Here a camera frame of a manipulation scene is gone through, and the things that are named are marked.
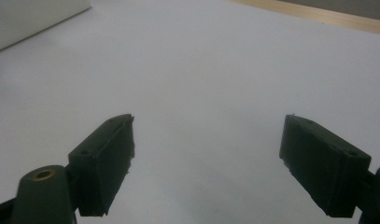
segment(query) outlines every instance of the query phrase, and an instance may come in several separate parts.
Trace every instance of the wooden floor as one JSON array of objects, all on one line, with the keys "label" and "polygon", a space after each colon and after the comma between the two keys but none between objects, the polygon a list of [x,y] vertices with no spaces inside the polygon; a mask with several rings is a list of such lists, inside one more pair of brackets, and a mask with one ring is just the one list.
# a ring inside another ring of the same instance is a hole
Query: wooden floor
[{"label": "wooden floor", "polygon": [[380,20],[349,15],[316,7],[301,6],[277,0],[233,0],[234,2],[268,9],[291,16],[380,34]]}]

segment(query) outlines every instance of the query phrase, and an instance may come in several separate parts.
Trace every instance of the screw hole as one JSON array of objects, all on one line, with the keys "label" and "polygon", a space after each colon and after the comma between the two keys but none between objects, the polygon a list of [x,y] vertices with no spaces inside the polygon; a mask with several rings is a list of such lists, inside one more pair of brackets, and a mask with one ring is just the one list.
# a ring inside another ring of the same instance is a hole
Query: screw hole
[{"label": "screw hole", "polygon": [[42,170],[33,175],[34,181],[42,181],[51,178],[55,175],[55,170],[48,169],[48,170]]}]

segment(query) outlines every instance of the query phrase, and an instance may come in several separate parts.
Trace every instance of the white table surface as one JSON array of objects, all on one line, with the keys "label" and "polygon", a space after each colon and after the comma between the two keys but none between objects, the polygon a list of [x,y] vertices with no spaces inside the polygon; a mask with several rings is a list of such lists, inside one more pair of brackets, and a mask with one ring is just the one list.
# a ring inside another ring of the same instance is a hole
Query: white table surface
[{"label": "white table surface", "polygon": [[91,223],[358,223],[326,217],[278,158],[286,114],[380,167],[380,35],[226,0],[94,0],[0,51],[0,203],[132,113],[136,157]]}]

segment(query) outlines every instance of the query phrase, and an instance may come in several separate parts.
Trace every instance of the white surface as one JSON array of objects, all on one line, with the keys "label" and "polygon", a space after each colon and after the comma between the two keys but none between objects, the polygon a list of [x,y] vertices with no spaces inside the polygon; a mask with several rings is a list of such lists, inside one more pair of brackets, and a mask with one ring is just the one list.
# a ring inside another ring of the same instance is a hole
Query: white surface
[{"label": "white surface", "polygon": [[380,166],[380,35],[224,0],[94,1],[0,52],[0,203],[124,113],[130,174],[81,224],[357,223],[326,217],[278,150],[295,113]]},{"label": "white surface", "polygon": [[0,0],[0,49],[90,6],[88,0]]}]

